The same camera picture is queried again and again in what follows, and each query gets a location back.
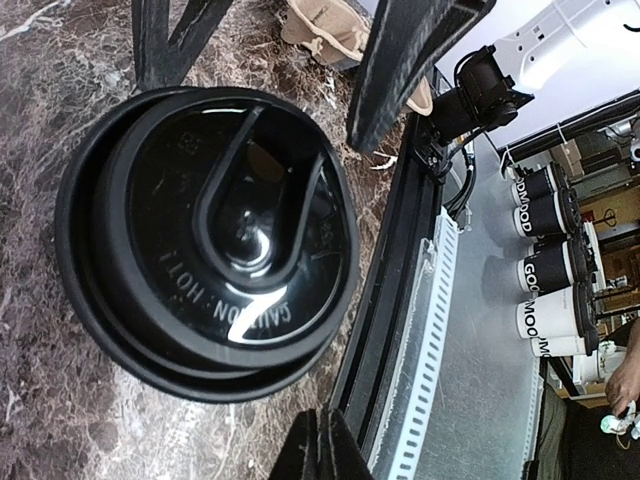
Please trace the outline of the person's hand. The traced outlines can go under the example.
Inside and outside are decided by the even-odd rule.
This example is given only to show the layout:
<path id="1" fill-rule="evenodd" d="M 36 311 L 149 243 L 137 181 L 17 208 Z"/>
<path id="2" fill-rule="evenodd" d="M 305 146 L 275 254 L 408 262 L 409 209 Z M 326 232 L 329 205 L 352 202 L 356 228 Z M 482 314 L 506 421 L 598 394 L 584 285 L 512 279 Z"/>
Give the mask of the person's hand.
<path id="1" fill-rule="evenodd" d="M 639 399 L 639 366 L 623 362 L 609 378 L 605 393 L 612 413 L 619 417 L 632 401 Z"/>

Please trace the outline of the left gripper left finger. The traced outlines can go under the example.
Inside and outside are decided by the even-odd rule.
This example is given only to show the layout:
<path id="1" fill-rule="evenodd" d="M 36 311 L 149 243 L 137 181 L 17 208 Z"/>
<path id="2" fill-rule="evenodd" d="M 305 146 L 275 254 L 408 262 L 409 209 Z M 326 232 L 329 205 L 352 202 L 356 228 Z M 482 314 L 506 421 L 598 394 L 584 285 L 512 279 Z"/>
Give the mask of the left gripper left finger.
<path id="1" fill-rule="evenodd" d="M 270 479 L 371 480 L 340 410 L 307 410 L 294 419 Z"/>

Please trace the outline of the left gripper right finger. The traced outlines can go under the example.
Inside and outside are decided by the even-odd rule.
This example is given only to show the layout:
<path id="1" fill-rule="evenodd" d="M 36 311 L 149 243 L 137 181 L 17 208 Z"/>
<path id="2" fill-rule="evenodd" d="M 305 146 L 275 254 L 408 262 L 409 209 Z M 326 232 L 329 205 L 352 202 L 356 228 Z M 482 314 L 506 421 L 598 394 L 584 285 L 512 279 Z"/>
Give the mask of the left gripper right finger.
<path id="1" fill-rule="evenodd" d="M 380 1 L 357 69 L 348 145 L 377 148 L 426 71 L 494 6 L 487 0 Z"/>

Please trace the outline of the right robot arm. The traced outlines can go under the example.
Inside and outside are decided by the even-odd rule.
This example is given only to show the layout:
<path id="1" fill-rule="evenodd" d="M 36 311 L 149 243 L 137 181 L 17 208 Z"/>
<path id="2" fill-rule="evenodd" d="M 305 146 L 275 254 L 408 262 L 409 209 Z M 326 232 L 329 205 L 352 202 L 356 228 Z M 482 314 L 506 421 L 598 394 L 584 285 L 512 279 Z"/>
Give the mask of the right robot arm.
<path id="1" fill-rule="evenodd" d="M 553 1 L 493 46 L 501 72 L 532 94 L 588 50 L 627 53 L 638 42 L 636 0 Z"/>

